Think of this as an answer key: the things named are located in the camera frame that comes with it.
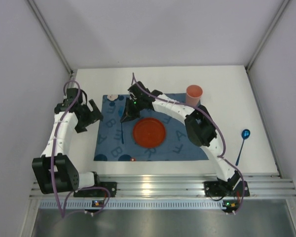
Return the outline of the red round plate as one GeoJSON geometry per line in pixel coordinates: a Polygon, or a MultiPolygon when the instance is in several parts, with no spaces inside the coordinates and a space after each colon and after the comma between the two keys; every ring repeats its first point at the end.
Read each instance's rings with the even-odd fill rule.
{"type": "Polygon", "coordinates": [[[166,128],[156,118],[143,118],[136,122],[132,132],[137,145],[151,149],[160,146],[166,138],[166,128]]]}

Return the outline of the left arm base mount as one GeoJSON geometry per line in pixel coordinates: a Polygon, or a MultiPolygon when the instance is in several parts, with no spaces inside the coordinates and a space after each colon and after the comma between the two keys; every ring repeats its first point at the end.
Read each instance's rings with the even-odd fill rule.
{"type": "Polygon", "coordinates": [[[83,188],[74,192],[75,198],[108,198],[115,197],[117,191],[117,182],[100,182],[95,188],[83,188]]]}

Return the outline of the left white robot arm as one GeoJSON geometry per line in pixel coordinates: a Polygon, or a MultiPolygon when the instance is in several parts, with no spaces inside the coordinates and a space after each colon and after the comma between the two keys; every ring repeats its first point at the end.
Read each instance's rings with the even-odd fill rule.
{"type": "Polygon", "coordinates": [[[68,88],[63,102],[54,109],[54,125],[46,148],[32,161],[37,183],[43,194],[71,192],[99,184],[96,172],[80,173],[69,159],[74,133],[86,132],[86,127],[103,120],[103,115],[91,99],[84,102],[85,92],[68,88]]]}

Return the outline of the blue spoon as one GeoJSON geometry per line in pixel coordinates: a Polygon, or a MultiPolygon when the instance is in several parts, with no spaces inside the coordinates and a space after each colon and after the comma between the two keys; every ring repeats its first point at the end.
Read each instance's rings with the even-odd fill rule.
{"type": "Polygon", "coordinates": [[[239,161],[240,161],[240,157],[241,157],[241,153],[242,153],[242,150],[243,150],[244,143],[250,137],[250,135],[251,135],[251,132],[250,132],[249,129],[244,129],[242,131],[242,133],[241,133],[242,144],[241,144],[241,147],[240,147],[240,150],[239,150],[239,154],[238,154],[238,157],[237,157],[237,160],[236,160],[236,163],[235,163],[236,166],[239,165],[239,161]]]}

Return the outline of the pink plastic cup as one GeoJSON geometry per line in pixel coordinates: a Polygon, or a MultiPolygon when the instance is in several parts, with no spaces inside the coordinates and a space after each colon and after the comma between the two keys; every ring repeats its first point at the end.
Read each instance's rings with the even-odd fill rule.
{"type": "Polygon", "coordinates": [[[186,88],[185,103],[190,106],[197,106],[200,103],[200,98],[203,94],[203,89],[198,85],[190,85],[186,88]]]}

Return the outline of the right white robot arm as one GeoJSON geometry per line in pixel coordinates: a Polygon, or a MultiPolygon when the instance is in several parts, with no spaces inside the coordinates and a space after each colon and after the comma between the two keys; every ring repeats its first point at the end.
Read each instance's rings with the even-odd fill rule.
{"type": "Polygon", "coordinates": [[[128,92],[129,97],[126,98],[121,123],[139,118],[142,110],[153,110],[176,119],[185,125],[190,142],[209,153],[209,160],[218,181],[225,187],[235,189],[241,181],[240,172],[223,158],[226,150],[225,140],[222,138],[222,145],[220,145],[217,135],[222,136],[222,133],[206,107],[188,106],[169,98],[158,90],[150,92],[140,81],[130,86],[128,92]]]}

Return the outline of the blue letter-print placemat cloth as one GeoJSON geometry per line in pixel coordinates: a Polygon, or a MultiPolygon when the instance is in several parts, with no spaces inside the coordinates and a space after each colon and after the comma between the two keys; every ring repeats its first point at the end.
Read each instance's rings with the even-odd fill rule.
{"type": "Polygon", "coordinates": [[[95,148],[95,161],[194,161],[207,160],[205,152],[192,144],[185,126],[162,113],[143,110],[140,117],[123,123],[124,144],[121,143],[121,126],[118,110],[125,107],[127,94],[103,95],[102,115],[95,148]],[[133,127],[141,119],[155,118],[166,128],[165,141],[156,148],[143,148],[134,141],[133,127]]]}

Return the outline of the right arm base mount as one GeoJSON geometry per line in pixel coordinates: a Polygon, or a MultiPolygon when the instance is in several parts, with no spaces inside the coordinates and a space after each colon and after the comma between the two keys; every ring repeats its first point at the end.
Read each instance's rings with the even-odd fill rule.
{"type": "Polygon", "coordinates": [[[244,194],[244,197],[250,196],[250,191],[247,182],[240,181],[234,188],[227,187],[227,185],[220,183],[219,181],[207,181],[204,182],[205,196],[209,198],[221,198],[221,197],[239,197],[244,194]]]}

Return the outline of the blue fork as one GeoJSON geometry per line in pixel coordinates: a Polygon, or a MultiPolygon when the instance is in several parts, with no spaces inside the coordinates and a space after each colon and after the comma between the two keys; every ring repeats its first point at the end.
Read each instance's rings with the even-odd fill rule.
{"type": "MultiPolygon", "coordinates": [[[[121,106],[118,110],[118,115],[119,115],[120,119],[123,116],[123,112],[124,112],[124,107],[121,106]]],[[[121,121],[120,121],[120,126],[121,126],[121,143],[124,144],[123,123],[121,121]]]]}

